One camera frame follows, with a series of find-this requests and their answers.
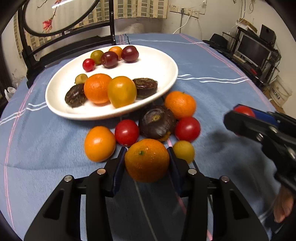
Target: red cherry tomato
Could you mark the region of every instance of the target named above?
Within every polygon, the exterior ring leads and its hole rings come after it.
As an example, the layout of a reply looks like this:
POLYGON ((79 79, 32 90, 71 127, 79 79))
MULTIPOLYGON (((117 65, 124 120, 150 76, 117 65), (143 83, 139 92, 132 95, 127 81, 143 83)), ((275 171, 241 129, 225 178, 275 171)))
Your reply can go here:
POLYGON ((86 71, 86 72, 90 72, 92 70, 94 70, 96 66, 96 63, 94 62, 93 59, 91 58, 87 58, 86 60, 83 61, 82 63, 82 68, 86 71))
POLYGON ((193 142, 200 135, 200 123, 194 117, 184 117, 176 125, 175 136, 180 141, 193 142))
POLYGON ((129 45, 122 50, 121 57, 125 62, 134 62, 138 59, 139 52, 135 46, 129 45))
POLYGON ((249 108, 247 106, 239 105, 239 106, 235 107, 233 110, 255 118, 254 112, 252 111, 251 108, 249 108))
POLYGON ((136 143, 139 135, 139 127, 133 120, 122 120, 115 127, 115 139, 123 146, 131 146, 136 143))

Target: blue tablecloth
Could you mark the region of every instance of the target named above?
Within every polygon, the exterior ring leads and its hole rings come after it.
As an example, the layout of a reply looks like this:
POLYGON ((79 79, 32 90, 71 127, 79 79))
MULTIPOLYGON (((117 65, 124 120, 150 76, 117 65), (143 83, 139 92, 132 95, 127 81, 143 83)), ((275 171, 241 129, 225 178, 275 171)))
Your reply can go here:
MULTIPOLYGON (((229 132, 224 114, 237 104, 274 111, 268 99, 233 63, 207 44, 182 34, 129 34, 117 36, 118 44, 145 45, 170 55, 179 68, 173 90, 192 95, 194 117, 201 135, 193 142, 195 162, 209 177, 229 176, 261 221, 271 211, 279 184, 274 164, 260 145, 229 132)), ((101 121, 67 120, 52 113, 45 103, 51 77, 71 58, 47 67, 28 90, 23 81, 0 120, 0 210, 15 232, 24 235, 35 215, 61 179, 72 174, 88 176, 105 163, 87 159, 83 142, 94 126, 114 131, 119 118, 101 121)), ((137 113, 129 117, 136 118, 137 113)), ((114 156, 120 150, 118 145, 114 156)), ((124 174, 120 191, 107 198, 110 227, 115 241, 180 240, 187 199, 174 192, 168 176, 157 183, 134 182, 124 174)), ((209 212, 208 229, 212 231, 209 212)), ((86 240, 85 197, 82 198, 81 239, 86 240)))

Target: white plate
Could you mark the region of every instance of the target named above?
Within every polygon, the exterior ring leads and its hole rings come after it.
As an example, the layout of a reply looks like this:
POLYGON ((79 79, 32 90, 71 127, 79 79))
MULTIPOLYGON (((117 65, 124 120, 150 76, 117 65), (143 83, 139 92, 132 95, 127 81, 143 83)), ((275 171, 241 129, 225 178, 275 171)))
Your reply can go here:
MULTIPOLYGON (((50 80, 45 91, 45 101, 48 108, 55 114, 72 120, 99 120, 137 110, 144 105, 154 101, 165 94, 175 83, 178 76, 178 67, 175 61, 160 50, 135 45, 139 52, 139 59, 135 63, 126 63, 123 60, 118 62, 118 66, 107 69, 102 65, 96 66, 91 72, 85 72, 82 62, 90 58, 93 51, 82 54, 64 65, 50 80), (111 78, 117 76, 127 76, 130 79, 151 78, 158 82, 157 93, 146 98, 137 99, 133 104, 115 108, 110 103, 104 106, 96 106, 87 101, 84 105, 71 108, 65 102, 65 95, 75 84, 75 77, 79 74, 86 74, 88 77, 93 74, 103 73, 111 78)), ((107 52, 110 47, 100 48, 107 52)))

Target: human hand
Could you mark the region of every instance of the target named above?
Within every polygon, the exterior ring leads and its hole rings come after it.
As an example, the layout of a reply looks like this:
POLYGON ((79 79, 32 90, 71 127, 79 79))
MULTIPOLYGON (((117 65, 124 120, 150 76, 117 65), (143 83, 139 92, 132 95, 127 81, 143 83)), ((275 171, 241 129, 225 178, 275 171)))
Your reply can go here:
POLYGON ((292 212, 294 198, 290 190, 281 186, 274 203, 274 221, 281 223, 292 212))

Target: finger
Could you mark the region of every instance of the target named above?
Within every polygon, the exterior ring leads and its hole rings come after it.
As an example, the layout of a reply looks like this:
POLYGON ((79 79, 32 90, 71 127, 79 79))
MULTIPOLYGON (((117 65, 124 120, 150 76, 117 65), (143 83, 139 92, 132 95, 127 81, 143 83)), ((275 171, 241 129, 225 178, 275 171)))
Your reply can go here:
POLYGON ((285 217, 285 212, 283 210, 281 202, 279 201, 279 198, 277 198, 274 206, 274 220, 277 223, 281 223, 285 219, 285 217))
POLYGON ((291 195, 288 194, 282 200, 282 207, 283 207, 283 210, 284 210, 285 217, 290 215, 290 213, 292 211, 292 208, 293 208, 293 204, 294 204, 294 199, 293 199, 292 194, 291 195))

